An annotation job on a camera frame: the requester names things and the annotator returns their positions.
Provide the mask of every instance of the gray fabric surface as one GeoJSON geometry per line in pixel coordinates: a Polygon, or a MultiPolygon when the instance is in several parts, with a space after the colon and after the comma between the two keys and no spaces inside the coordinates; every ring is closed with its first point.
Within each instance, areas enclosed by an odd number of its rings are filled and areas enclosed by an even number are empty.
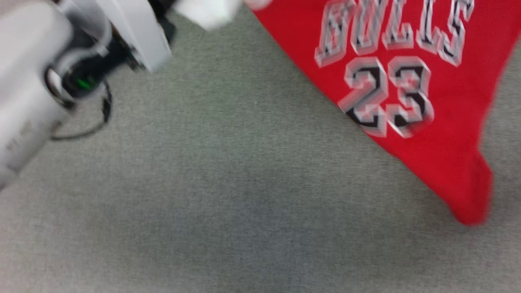
{"type": "Polygon", "coordinates": [[[112,124],[0,194],[0,292],[521,291],[521,49],[482,145],[491,217],[468,228],[251,13],[215,33],[173,19],[169,64],[111,78],[112,124]]]}

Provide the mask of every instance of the green light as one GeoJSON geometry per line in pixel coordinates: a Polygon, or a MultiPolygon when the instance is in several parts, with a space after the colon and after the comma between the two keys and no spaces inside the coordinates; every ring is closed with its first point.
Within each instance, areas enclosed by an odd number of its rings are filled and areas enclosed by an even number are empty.
{"type": "Polygon", "coordinates": [[[92,89],[92,86],[88,82],[84,81],[83,79],[78,79],[77,82],[78,82],[78,85],[80,87],[82,87],[83,89],[85,89],[85,90],[91,90],[92,89]]]}

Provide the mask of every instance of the red fabric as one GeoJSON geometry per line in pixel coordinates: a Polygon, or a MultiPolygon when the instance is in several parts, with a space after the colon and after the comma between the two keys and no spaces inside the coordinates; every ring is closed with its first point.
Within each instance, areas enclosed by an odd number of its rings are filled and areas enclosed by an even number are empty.
{"type": "MultiPolygon", "coordinates": [[[[356,9],[361,1],[354,1],[356,9]]],[[[416,42],[423,0],[409,0],[403,8],[401,23],[411,24],[414,48],[387,50],[381,35],[392,12],[393,0],[389,0],[375,52],[366,55],[354,52],[350,44],[351,19],[345,56],[319,67],[315,51],[321,44],[325,7],[331,3],[274,0],[255,14],[299,68],[336,104],[352,92],[344,75],[346,65],[355,58],[377,57],[385,70],[396,56],[417,56],[423,60],[431,71],[428,98],[434,118],[421,124],[421,128],[413,129],[408,138],[398,135],[389,125],[385,137],[370,136],[440,196],[460,222],[482,223],[489,208],[492,173],[478,150],[481,129],[500,74],[519,35],[521,1],[475,0],[469,21],[464,19],[463,12],[458,13],[466,31],[462,62],[458,66],[442,60],[440,54],[421,49],[416,42]]],[[[452,36],[448,28],[451,7],[451,0],[436,0],[432,13],[432,29],[439,28],[449,38],[452,36]]],[[[391,103],[399,103],[397,92],[388,81],[388,98],[380,103],[383,109],[391,103]]]]}

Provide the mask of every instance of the black cable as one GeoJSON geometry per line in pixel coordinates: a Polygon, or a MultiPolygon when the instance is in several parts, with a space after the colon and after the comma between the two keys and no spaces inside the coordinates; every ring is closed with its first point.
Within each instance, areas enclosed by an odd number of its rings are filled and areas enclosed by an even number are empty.
{"type": "Polygon", "coordinates": [[[103,99],[102,104],[102,112],[103,112],[103,121],[100,122],[97,126],[92,128],[89,131],[73,135],[73,136],[62,136],[62,137],[52,137],[51,141],[54,142],[64,142],[64,141],[71,141],[71,140],[78,140],[83,138],[88,138],[90,136],[93,136],[94,134],[98,133],[100,130],[105,128],[107,124],[110,121],[110,118],[112,116],[112,104],[113,104],[113,95],[110,91],[110,86],[108,85],[107,81],[104,81],[103,84],[105,85],[105,90],[107,93],[107,96],[103,99]]]}

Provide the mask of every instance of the basketball jersey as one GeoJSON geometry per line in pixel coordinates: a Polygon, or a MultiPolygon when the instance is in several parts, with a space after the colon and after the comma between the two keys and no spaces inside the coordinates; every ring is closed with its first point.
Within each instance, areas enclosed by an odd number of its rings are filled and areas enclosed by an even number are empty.
{"type": "Polygon", "coordinates": [[[255,14],[460,222],[485,220],[492,174],[478,147],[520,32],[521,1],[273,0],[255,14]]]}

